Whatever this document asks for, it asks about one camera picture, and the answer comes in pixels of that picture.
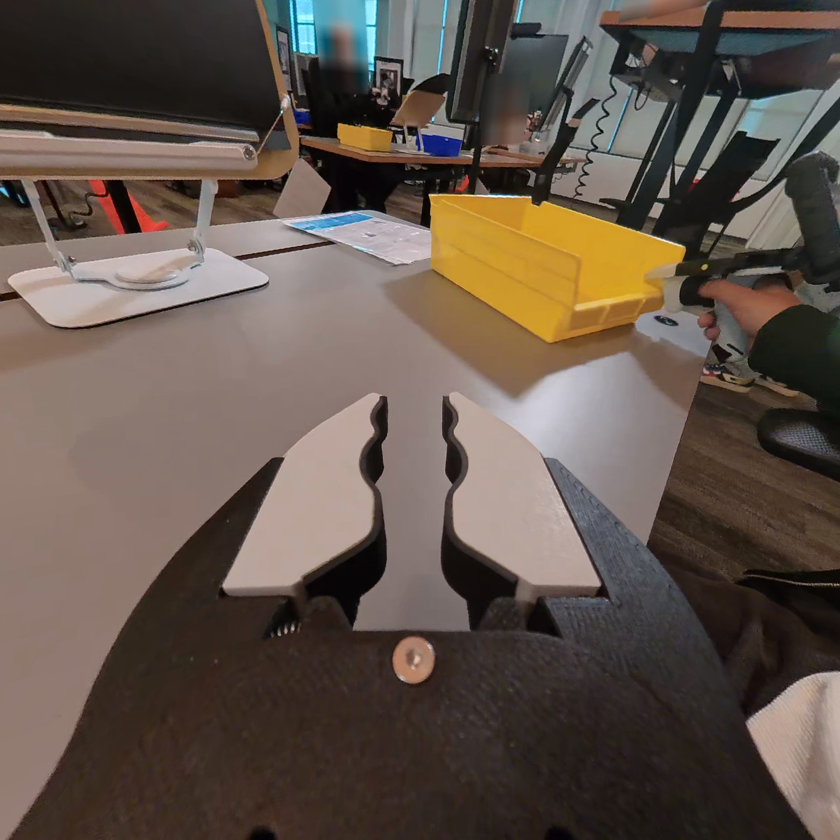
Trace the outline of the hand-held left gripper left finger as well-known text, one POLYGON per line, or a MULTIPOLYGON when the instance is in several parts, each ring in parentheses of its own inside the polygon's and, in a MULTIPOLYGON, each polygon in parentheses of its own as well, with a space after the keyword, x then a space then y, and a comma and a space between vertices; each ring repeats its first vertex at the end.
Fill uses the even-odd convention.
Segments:
POLYGON ((380 441, 383 395, 370 393, 315 426, 280 462, 222 583, 227 596, 291 596, 360 549, 381 513, 364 458, 380 441))

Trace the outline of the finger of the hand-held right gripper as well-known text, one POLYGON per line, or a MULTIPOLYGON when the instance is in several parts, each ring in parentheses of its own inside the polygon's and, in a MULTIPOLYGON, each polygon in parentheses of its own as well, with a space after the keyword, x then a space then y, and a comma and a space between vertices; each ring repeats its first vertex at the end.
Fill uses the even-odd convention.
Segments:
POLYGON ((702 314, 715 308, 714 300, 703 297, 700 289, 709 281, 705 276, 672 276, 662 279, 665 310, 670 313, 702 314))
POLYGON ((659 266, 646 273, 646 280, 665 280, 670 278, 700 278, 708 281, 723 278, 742 269, 742 257, 731 256, 719 259, 691 259, 675 264, 659 266))

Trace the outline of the yellow plastic bin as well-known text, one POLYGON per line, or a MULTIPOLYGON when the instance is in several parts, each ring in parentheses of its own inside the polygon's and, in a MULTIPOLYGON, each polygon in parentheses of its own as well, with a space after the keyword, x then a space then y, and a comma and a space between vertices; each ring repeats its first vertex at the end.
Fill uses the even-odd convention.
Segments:
POLYGON ((664 306, 653 270, 683 245, 527 196, 430 197, 431 267, 546 343, 664 306))

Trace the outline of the black tablet on arm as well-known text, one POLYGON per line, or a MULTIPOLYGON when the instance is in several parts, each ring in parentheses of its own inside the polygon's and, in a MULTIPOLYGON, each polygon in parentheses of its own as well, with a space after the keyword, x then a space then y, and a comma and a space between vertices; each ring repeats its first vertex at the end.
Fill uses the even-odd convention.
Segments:
POLYGON ((549 131, 554 125, 557 125, 558 129, 551 147, 543 156, 542 162, 535 173, 535 182, 532 189, 532 204, 534 206, 540 206, 549 199, 554 174, 558 170, 565 152, 570 147, 583 118, 593 110, 598 102, 597 98, 590 98, 576 112, 571 114, 574 84, 583 71, 592 51, 592 42, 587 37, 582 36, 560 73, 553 89, 550 108, 539 125, 541 133, 549 131))

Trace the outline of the person's right forearm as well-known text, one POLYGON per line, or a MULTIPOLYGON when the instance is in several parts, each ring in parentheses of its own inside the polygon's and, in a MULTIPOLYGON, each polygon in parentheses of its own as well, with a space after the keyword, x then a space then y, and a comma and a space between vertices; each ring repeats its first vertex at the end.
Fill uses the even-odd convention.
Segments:
POLYGON ((832 313, 805 304, 783 310, 756 334, 749 366, 838 417, 839 320, 832 313))

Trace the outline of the grey desk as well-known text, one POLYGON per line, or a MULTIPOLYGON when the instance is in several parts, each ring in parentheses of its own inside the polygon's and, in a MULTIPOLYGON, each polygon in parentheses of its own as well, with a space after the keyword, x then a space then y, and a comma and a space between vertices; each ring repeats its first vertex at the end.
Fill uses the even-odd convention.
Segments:
POLYGON ((268 459, 369 393, 389 407, 387 565, 360 630, 468 627, 439 557, 451 392, 641 541, 654 524, 707 351, 694 318, 546 343, 426 260, 390 266, 271 221, 209 243, 268 285, 83 330, 2 299, 2 838, 163 566, 268 459))

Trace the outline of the raised standing desk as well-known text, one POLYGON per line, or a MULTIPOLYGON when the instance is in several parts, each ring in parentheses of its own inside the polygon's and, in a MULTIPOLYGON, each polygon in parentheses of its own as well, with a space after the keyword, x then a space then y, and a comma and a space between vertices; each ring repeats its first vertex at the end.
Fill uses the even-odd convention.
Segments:
POLYGON ((683 212, 702 163, 737 100, 754 102, 838 82, 838 8, 704 8, 622 17, 605 12, 601 29, 616 42, 611 78, 666 102, 617 222, 641 229, 659 193, 668 198, 656 229, 683 212))

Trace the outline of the wooden background desk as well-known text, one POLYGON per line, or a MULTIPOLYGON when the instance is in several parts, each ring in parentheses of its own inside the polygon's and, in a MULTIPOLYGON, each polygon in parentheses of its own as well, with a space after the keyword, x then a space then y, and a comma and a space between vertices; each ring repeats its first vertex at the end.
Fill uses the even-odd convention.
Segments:
MULTIPOLYGON (((308 152, 315 161, 322 163, 324 179, 331 185, 335 181, 339 161, 356 161, 378 170, 393 171, 399 174, 400 182, 420 181, 423 184, 421 225, 425 227, 431 222, 431 196, 453 191, 468 175, 473 162, 472 155, 466 152, 457 156, 439 156, 415 150, 403 143, 394 143, 387 151, 371 151, 346 145, 337 139, 305 135, 299 144, 301 151, 308 152)), ((500 172, 501 180, 509 186, 511 173, 523 171, 536 175, 542 163, 542 158, 531 155, 489 150, 481 155, 478 172, 480 175, 500 172)))

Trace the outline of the person's right hand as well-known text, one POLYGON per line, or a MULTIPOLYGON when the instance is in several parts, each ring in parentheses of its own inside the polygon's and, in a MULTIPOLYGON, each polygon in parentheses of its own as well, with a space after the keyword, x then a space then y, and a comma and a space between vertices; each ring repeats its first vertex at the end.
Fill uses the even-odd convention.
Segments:
POLYGON ((725 307, 749 340, 783 311, 802 304, 786 285, 750 289, 719 279, 710 280, 699 291, 702 297, 725 307))

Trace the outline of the patterned sneaker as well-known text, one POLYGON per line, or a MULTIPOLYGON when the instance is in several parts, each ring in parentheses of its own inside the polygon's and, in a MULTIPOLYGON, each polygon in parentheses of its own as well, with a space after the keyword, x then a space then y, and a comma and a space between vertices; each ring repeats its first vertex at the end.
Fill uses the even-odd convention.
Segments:
POLYGON ((800 392, 764 374, 734 371, 725 364, 707 362, 700 375, 700 383, 739 394, 751 393, 756 387, 784 397, 797 397, 800 392))

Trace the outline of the person's green jacket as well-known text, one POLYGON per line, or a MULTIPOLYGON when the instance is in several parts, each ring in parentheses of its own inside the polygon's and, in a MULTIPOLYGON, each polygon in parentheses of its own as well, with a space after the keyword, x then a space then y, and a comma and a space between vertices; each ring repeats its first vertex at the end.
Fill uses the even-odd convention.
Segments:
POLYGON ((662 552, 728 673, 744 717, 805 677, 839 670, 839 570, 748 570, 737 581, 662 552))

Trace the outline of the printed paper sheet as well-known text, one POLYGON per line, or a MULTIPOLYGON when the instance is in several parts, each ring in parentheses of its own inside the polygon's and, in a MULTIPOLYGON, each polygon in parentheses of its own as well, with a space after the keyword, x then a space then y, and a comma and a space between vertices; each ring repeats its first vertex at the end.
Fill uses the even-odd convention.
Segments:
POLYGON ((407 266, 431 259, 432 235, 428 228, 366 211, 328 213, 282 220, 289 228, 346 245, 392 266, 407 266))

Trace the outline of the grey card sheet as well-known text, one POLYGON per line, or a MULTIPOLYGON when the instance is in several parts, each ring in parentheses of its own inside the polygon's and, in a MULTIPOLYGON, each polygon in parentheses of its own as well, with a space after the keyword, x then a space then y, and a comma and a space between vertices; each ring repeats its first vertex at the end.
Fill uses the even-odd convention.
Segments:
POLYGON ((330 184, 307 160, 299 158, 288 174, 272 215, 278 219, 318 216, 327 206, 330 193, 330 184))

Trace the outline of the small yellow bin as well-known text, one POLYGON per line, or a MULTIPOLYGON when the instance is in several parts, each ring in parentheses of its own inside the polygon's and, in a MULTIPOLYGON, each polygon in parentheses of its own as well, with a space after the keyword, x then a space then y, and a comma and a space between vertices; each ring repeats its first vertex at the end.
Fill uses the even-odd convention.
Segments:
POLYGON ((392 131, 367 125, 340 122, 337 139, 342 145, 372 153, 389 153, 392 150, 392 131))

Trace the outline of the orange cone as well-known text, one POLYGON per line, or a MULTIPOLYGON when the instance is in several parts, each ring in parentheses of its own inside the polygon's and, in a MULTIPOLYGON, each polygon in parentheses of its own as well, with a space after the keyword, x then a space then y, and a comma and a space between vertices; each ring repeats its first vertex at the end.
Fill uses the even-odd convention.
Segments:
POLYGON ((158 233, 169 225, 155 221, 132 197, 125 182, 118 180, 90 180, 86 198, 93 199, 105 213, 110 225, 119 235, 158 233))

